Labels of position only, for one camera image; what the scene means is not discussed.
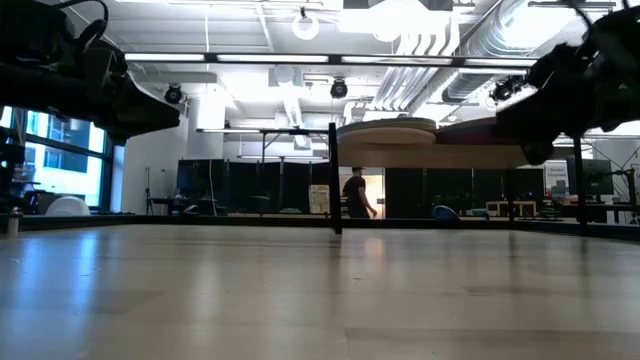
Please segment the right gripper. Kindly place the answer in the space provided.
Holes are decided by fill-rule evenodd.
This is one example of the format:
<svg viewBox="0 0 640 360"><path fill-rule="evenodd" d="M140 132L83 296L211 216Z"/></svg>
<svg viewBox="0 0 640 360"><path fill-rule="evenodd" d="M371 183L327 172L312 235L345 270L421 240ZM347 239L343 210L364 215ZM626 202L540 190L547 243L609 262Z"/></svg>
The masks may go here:
<svg viewBox="0 0 640 360"><path fill-rule="evenodd" d="M535 94L498 111L495 132L513 139L530 165L540 165L553 155L553 141L561 133L615 129L610 113L614 80L610 50L591 42L557 45L529 71Z"/></svg>

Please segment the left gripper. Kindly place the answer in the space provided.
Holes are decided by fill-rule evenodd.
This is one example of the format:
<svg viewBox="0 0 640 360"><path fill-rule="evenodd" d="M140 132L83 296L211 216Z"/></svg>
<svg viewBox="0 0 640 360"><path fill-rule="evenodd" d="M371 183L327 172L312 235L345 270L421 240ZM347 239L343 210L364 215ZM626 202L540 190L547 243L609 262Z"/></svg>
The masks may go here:
<svg viewBox="0 0 640 360"><path fill-rule="evenodd" d="M110 44L79 46L76 74L83 87L74 100L74 117L93 121L116 144L177 127L180 111L140 89L128 74L124 53Z"/></svg>

